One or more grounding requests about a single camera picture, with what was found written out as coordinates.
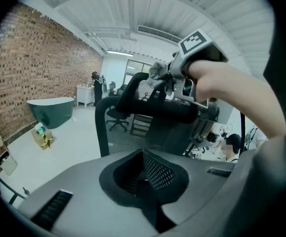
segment brick wall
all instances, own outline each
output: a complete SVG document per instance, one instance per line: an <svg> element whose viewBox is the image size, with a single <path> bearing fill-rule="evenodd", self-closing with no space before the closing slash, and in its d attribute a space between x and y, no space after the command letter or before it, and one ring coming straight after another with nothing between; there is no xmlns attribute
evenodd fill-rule
<svg viewBox="0 0 286 237"><path fill-rule="evenodd" d="M35 121L27 100L76 95L102 57L39 12L16 5L0 24L0 129L4 139Z"/></svg>

